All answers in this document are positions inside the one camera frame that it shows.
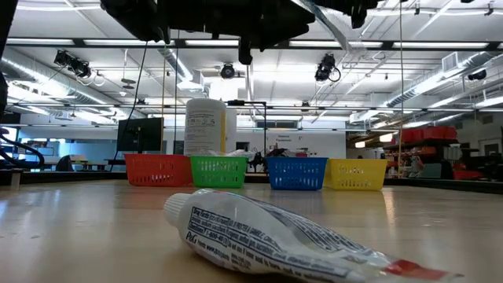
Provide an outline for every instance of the black monitor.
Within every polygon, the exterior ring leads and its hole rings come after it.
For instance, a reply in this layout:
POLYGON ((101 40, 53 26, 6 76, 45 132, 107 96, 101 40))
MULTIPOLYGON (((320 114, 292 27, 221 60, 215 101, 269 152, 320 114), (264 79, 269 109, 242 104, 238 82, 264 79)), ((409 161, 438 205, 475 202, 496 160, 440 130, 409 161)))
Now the black monitor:
POLYGON ((163 142, 163 118, 119 121, 117 151, 160 151, 163 142))

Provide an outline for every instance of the blue basket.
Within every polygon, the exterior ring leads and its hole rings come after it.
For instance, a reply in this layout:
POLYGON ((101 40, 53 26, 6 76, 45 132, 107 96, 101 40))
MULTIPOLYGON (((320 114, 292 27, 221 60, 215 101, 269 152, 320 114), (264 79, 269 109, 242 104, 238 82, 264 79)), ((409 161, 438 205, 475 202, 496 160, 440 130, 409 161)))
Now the blue basket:
POLYGON ((267 157, 270 185, 273 189, 321 189, 327 160, 321 157, 267 157))

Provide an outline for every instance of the green basket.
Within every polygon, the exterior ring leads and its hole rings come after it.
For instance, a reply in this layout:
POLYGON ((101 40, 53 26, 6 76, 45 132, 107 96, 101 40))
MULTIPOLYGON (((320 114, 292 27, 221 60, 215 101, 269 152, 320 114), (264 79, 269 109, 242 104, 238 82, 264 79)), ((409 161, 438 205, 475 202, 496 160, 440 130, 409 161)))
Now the green basket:
POLYGON ((207 188, 240 188, 244 183, 248 158, 191 156, 194 185, 207 188))

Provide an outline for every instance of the table surface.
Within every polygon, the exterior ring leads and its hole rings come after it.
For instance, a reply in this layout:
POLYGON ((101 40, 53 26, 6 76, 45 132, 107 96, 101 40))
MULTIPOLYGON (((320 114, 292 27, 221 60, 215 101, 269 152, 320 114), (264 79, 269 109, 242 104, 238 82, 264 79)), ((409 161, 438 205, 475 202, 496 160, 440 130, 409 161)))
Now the table surface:
MULTIPOLYGON (((1 282, 292 282, 213 266, 163 217, 171 194, 126 181, 22 186, 0 192, 1 282)), ((503 282, 503 196, 413 187, 382 192, 233 190, 305 215, 380 252, 503 282)))

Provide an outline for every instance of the crumpled toothpaste tube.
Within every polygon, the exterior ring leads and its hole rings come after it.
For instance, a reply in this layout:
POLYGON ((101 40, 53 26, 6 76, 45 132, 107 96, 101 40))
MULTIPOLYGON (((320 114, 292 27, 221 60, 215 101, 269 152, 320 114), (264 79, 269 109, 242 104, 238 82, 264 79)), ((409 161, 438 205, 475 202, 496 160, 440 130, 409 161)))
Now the crumpled toothpaste tube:
POLYGON ((373 251, 302 216, 233 193, 177 193, 164 213, 196 253, 247 274, 337 283, 448 282, 460 276, 373 251))

